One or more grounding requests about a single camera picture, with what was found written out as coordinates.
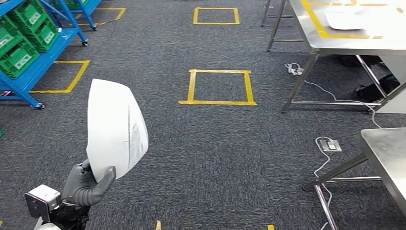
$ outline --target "white cable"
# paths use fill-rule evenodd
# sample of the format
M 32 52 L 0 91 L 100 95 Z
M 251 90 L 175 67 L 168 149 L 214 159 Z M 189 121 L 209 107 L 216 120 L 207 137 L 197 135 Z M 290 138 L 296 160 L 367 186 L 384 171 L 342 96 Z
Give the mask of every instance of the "white cable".
M 314 174 L 317 178 L 319 178 L 319 176 L 317 175 L 317 172 L 320 171 L 327 163 L 330 162 L 330 157 L 322 150 L 322 148 L 320 147 L 320 144 L 318 143 L 318 140 L 321 139 L 321 138 L 326 138 L 326 139 L 328 139 L 329 141 L 333 141 L 331 138 L 328 138 L 328 137 L 317 137 L 317 138 L 315 139 L 315 142 L 316 142 L 316 145 L 317 145 L 318 149 L 320 150 L 321 153 L 323 153 L 323 155 L 325 155 L 325 156 L 327 157 L 327 160 L 326 160 L 318 169 L 316 169 L 316 170 L 313 172 L 313 174 Z M 327 201 L 327 207 L 330 207 L 331 200 L 333 199 L 333 194 L 330 192 L 330 190 L 327 189 L 327 187 L 324 185 L 324 183 L 322 183 L 321 185 L 323 186 L 323 188 L 324 188 L 324 189 L 328 192 L 328 194 L 329 194 L 328 201 Z M 323 230 L 327 225 L 328 225 L 328 222 L 324 223 L 324 225 L 320 228 L 320 230 Z
M 291 73 L 291 74 L 293 74 L 293 75 L 301 75 L 302 72 L 303 72 L 303 69 L 300 68 L 300 65 L 297 64 L 297 63 L 285 64 L 285 67 L 288 68 L 288 72 Z M 306 81 L 306 80 L 305 80 L 305 82 L 306 82 L 307 84 L 311 84 L 311 85 L 317 86 L 317 87 L 318 87 L 319 89 L 321 89 L 322 91 L 324 91 L 324 92 L 330 94 L 330 95 L 333 97 L 334 101 L 336 101 L 336 102 L 357 102 L 357 103 L 363 104 L 364 106 L 367 106 L 368 109 L 370 109 L 370 110 L 372 111 L 372 122 L 373 122 L 378 128 L 382 128 L 382 127 L 381 127 L 378 123 L 376 123 L 376 121 L 375 121 L 375 114 L 376 114 L 376 111 L 373 110 L 369 105 L 365 104 L 364 102 L 353 101 L 353 100 L 337 100 L 336 96 L 335 96 L 332 92 L 323 89 L 321 86 L 319 86 L 319 85 L 317 85 L 317 84 L 315 84 L 315 83 L 308 82 L 308 81 Z
M 303 71 L 304 71 L 304 69 L 302 69 L 302 68 L 300 67 L 300 65 L 297 64 L 297 63 L 292 63 L 292 64 L 286 63 L 286 64 L 285 64 L 285 67 L 288 68 L 288 72 L 291 73 L 291 74 L 293 74 L 293 75 L 301 75 L 301 74 L 303 73 Z M 324 91 L 324 92 L 330 94 L 331 96 L 333 96 L 333 99 L 334 99 L 334 101 L 336 101 L 336 102 L 358 102 L 358 103 L 363 104 L 364 106 L 367 106 L 368 109 L 370 109 L 370 110 L 372 111 L 372 122 L 373 122 L 378 128 L 382 128 L 380 125 L 378 125 L 378 124 L 375 122 L 375 114 L 376 114 L 375 110 L 373 110 L 369 105 L 365 104 L 364 102 L 353 101 L 353 100 L 337 100 L 336 96 L 335 96 L 332 92 L 329 92 L 329 91 L 323 89 L 321 86 L 319 86 L 319 85 L 317 85 L 317 84 L 315 84 L 315 83 L 308 82 L 308 81 L 306 81 L 306 80 L 305 80 L 305 82 L 306 82 L 307 84 L 311 84 L 311 85 L 317 86 L 317 87 L 318 87 L 319 89 L 321 89 L 322 91 Z M 320 171 L 322 168 L 324 168 L 324 166 L 327 165 L 327 163 L 330 162 L 330 157 L 323 151 L 323 149 L 320 147 L 320 144 L 318 143 L 318 140 L 319 140 L 319 139 L 322 139 L 322 138 L 326 138 L 326 139 L 328 139 L 328 140 L 331 141 L 331 142 L 333 141 L 331 138 L 328 138 L 328 137 L 317 137 L 317 138 L 315 139 L 315 142 L 316 142 L 316 145 L 317 145 L 318 149 L 320 150 L 321 153 L 323 153 L 323 155 L 325 155 L 325 156 L 327 157 L 327 160 L 326 160 L 318 169 L 316 169 L 316 170 L 313 172 L 313 174 L 314 174 L 317 178 L 319 178 L 319 176 L 317 175 L 317 172 Z M 323 186 L 323 188 L 324 188 L 324 189 L 328 192 L 328 194 L 329 194 L 328 201 L 327 201 L 327 207 L 330 207 L 330 203 L 331 203 L 331 200 L 332 200 L 332 198 L 333 198 L 333 194 L 330 192 L 330 190 L 327 189 L 327 187 L 324 185 L 324 183 L 322 183 L 321 185 Z M 324 230 L 324 228 L 325 228 L 327 225 L 328 225 L 328 222 L 324 223 L 324 225 L 321 227 L 320 230 Z

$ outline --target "gray robotic glove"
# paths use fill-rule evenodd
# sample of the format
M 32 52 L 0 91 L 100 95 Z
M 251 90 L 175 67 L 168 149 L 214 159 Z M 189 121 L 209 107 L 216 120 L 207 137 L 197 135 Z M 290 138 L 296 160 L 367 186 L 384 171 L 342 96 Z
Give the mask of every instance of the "gray robotic glove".
M 62 191 L 65 204 L 86 207 L 101 201 L 116 178 L 114 166 L 106 169 L 103 179 L 97 183 L 94 179 L 89 160 L 74 165 Z

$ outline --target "gray carpet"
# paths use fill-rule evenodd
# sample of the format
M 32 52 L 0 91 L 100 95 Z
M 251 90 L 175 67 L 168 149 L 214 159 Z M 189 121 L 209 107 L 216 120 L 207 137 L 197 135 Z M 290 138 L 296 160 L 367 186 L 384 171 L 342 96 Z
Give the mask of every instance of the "gray carpet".
M 150 148 L 103 201 L 92 208 L 89 230 L 318 230 L 326 220 L 314 192 L 301 185 L 324 162 L 314 139 L 338 139 L 331 169 L 360 152 L 355 136 L 374 128 L 364 108 L 294 107 L 281 114 L 295 77 L 285 63 L 304 66 L 303 44 L 265 48 L 275 19 L 261 28 L 263 0 L 107 0 L 126 7 L 122 19 L 94 32 L 84 27 L 88 47 L 72 43 L 59 60 L 90 59 L 68 94 L 35 94 L 47 104 L 37 111 L 23 102 L 0 103 L 0 220 L 2 230 L 32 229 L 24 192 L 46 184 L 61 189 L 71 166 L 85 159 L 86 108 L 93 78 L 129 86 L 143 111 Z M 195 7 L 238 7 L 240 25 L 193 25 Z M 95 12 L 95 18 L 114 15 Z M 210 12 L 202 14 L 208 22 Z M 229 13 L 213 12 L 217 21 Z M 280 37 L 298 37 L 290 19 Z M 67 86 L 77 67 L 52 67 L 38 89 Z M 190 69 L 251 70 L 258 106 L 180 105 Z M 348 98 L 367 82 L 361 69 L 321 57 L 309 79 Z M 196 99 L 244 100 L 242 76 L 198 74 Z M 299 98 L 331 100 L 312 86 Z M 114 109 L 114 104 L 107 105 Z M 377 115 L 383 127 L 406 125 L 405 115 Z M 375 175 L 364 164 L 348 175 Z M 380 183 L 331 186 L 340 229 L 401 230 L 406 219 Z

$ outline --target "shelf caster wheel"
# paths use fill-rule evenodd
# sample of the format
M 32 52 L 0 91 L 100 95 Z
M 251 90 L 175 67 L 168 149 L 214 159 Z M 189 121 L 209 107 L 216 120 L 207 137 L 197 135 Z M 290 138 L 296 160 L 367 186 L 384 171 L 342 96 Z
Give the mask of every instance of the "shelf caster wheel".
M 37 109 L 45 109 L 45 104 L 41 104 Z

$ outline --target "curved sheet of paper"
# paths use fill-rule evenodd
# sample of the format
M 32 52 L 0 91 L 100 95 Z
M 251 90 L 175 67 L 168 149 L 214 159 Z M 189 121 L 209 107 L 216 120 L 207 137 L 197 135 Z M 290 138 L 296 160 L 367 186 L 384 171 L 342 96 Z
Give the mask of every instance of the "curved sheet of paper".
M 86 152 L 96 181 L 109 166 L 116 167 L 116 179 L 124 176 L 147 150 L 147 127 L 131 90 L 116 82 L 93 79 Z

